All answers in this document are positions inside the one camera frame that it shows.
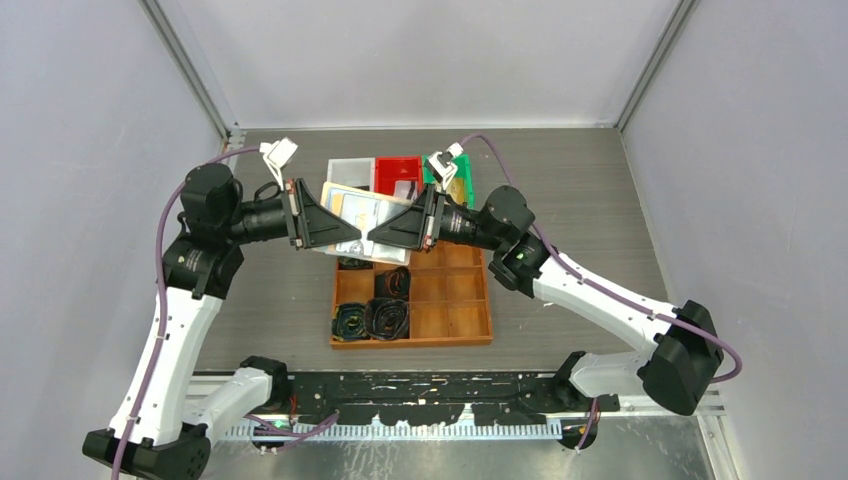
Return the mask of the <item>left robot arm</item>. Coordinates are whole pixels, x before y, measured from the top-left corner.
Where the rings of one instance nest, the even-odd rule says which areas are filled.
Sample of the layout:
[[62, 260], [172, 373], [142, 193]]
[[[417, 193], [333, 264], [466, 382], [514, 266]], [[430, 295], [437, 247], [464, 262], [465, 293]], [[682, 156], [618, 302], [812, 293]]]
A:
[[197, 479], [213, 445], [258, 408], [290, 405], [287, 366], [251, 356], [199, 404], [186, 395], [201, 346], [241, 267], [246, 244], [286, 238], [298, 249], [355, 240], [359, 230], [334, 215], [300, 179], [269, 197], [245, 200], [231, 169], [191, 170], [172, 201], [182, 206], [176, 239], [155, 248], [156, 311], [133, 380], [109, 425], [86, 436], [83, 454], [114, 477]]

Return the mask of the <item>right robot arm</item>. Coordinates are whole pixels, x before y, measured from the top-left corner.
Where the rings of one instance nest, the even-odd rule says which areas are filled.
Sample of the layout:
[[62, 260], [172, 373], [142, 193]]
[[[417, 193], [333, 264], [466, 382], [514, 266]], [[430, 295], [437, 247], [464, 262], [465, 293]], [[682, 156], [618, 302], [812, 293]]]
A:
[[630, 346], [620, 354], [571, 353], [553, 380], [565, 409], [644, 393], [672, 413], [693, 414], [724, 360], [709, 311], [694, 301], [675, 307], [653, 300], [578, 266], [532, 232], [534, 219], [512, 186], [495, 189], [479, 210], [428, 186], [368, 238], [415, 251], [440, 241], [489, 250], [489, 270], [505, 289], [571, 310]]

